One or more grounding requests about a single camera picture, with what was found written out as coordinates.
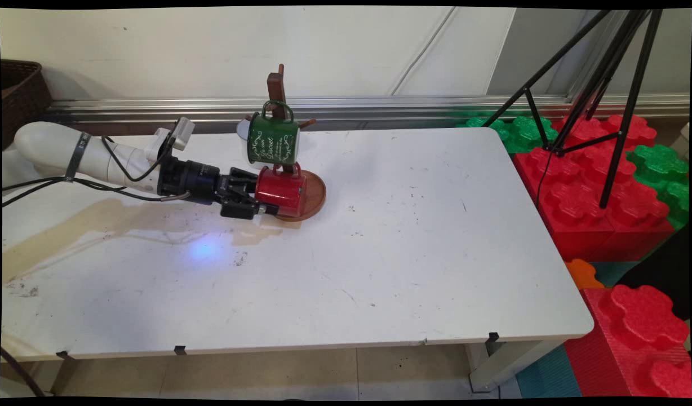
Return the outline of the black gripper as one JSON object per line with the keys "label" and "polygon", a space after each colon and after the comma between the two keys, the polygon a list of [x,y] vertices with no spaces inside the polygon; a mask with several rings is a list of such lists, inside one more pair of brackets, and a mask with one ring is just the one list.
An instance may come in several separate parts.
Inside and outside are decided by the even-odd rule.
{"label": "black gripper", "polygon": [[166,160],[160,166],[157,183],[159,196],[181,196],[200,205],[221,205],[220,216],[253,219],[257,215],[276,216],[279,206],[256,201],[253,197],[258,175],[231,167],[221,173],[218,167],[193,160]]}

